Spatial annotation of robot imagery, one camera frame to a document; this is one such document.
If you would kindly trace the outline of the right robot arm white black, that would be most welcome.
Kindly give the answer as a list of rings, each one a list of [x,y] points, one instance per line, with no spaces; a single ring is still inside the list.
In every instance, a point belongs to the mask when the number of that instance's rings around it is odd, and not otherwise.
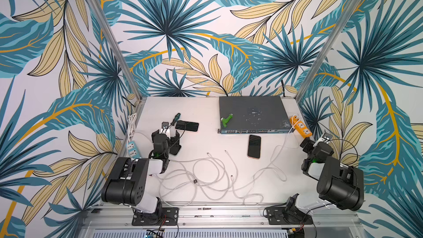
[[[331,136],[324,135],[316,142],[308,137],[301,142],[300,147],[307,154],[301,170],[317,181],[316,191],[290,197],[284,213],[306,218],[321,208],[357,211],[362,207],[364,172],[333,157],[331,140]]]

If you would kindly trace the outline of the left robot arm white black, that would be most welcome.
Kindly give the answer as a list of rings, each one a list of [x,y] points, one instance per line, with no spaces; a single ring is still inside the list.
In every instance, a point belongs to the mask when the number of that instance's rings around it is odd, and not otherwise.
[[[170,138],[165,133],[152,134],[153,151],[148,158],[119,157],[102,188],[101,200],[131,207],[137,213],[160,217],[161,200],[147,193],[147,177],[166,172],[169,165]]]

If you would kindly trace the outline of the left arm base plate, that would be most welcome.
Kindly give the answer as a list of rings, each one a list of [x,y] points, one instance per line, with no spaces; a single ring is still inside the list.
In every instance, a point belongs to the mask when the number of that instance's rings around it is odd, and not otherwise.
[[[132,226],[135,227],[159,227],[177,226],[179,208],[165,207],[157,208],[154,213],[142,213],[135,211]]]

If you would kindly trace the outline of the phone with white case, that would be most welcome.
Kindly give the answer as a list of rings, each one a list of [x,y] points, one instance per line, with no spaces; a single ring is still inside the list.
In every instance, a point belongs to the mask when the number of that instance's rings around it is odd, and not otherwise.
[[[179,120],[175,125],[176,130],[198,132],[199,123]]]

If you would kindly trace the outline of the phone with pink case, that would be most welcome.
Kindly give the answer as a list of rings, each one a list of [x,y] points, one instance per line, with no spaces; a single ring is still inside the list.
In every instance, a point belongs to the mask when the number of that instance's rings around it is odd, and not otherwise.
[[[259,159],[261,157],[261,137],[260,136],[256,136],[256,135],[249,136],[247,156],[253,159]]]

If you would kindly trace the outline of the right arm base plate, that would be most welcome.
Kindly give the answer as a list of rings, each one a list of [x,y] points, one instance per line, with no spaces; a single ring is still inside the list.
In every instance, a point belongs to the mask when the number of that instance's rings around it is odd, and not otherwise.
[[[271,206],[263,211],[263,216],[268,219],[269,225],[312,225],[310,215],[297,209],[295,206]]]

